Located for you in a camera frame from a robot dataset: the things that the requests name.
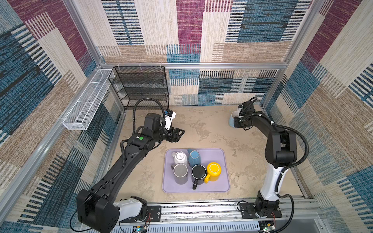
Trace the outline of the light blue mug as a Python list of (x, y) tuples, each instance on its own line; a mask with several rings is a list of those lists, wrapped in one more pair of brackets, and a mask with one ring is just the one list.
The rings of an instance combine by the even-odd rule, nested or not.
[(240, 127), (239, 121), (240, 121), (239, 112), (238, 111), (232, 112), (229, 118), (229, 126), (232, 128), (239, 128)]

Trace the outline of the black mug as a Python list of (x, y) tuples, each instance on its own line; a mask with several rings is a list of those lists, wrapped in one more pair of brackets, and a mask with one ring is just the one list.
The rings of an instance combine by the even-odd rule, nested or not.
[(203, 165), (196, 165), (191, 170), (193, 186), (192, 189), (196, 190), (197, 187), (204, 183), (207, 175), (207, 169)]

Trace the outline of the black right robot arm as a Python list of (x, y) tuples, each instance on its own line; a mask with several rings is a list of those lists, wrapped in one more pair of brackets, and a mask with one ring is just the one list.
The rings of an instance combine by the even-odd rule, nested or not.
[(275, 123), (261, 111), (256, 111), (254, 102), (256, 97), (238, 106), (233, 115), (233, 127), (249, 130), (258, 128), (266, 137), (265, 159), (268, 163), (266, 178), (255, 200), (255, 211), (260, 216), (278, 208), (279, 190), (286, 174), (284, 168), (297, 160), (296, 133)]

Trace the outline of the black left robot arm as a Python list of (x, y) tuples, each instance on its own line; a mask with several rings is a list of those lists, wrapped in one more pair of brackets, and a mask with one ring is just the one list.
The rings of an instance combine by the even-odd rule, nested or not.
[(141, 222), (147, 219), (146, 200), (132, 196), (117, 202), (116, 198), (130, 173), (150, 151), (164, 140), (180, 140), (185, 131), (172, 127), (175, 117), (176, 113), (170, 109), (161, 115), (149, 113), (144, 125), (138, 127), (129, 139), (121, 141), (121, 157), (113, 167), (90, 190), (79, 192), (76, 215), (80, 223), (100, 233), (109, 233), (122, 220), (131, 218)]

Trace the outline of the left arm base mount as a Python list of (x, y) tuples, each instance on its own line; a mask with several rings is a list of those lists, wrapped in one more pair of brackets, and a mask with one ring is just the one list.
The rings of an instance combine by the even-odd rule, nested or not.
[(142, 204), (142, 207), (137, 216), (128, 218), (130, 222), (159, 222), (160, 221), (160, 214), (161, 214), (160, 205), (149, 206), (146, 200), (144, 200), (143, 198), (137, 197), (137, 196), (131, 196), (131, 199), (140, 201)]

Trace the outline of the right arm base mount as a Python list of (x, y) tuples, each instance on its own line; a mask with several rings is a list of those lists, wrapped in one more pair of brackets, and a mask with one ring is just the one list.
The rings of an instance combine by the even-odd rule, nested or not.
[(270, 204), (267, 206), (260, 203), (239, 201), (236, 208), (243, 219), (281, 218), (283, 216), (278, 205)]

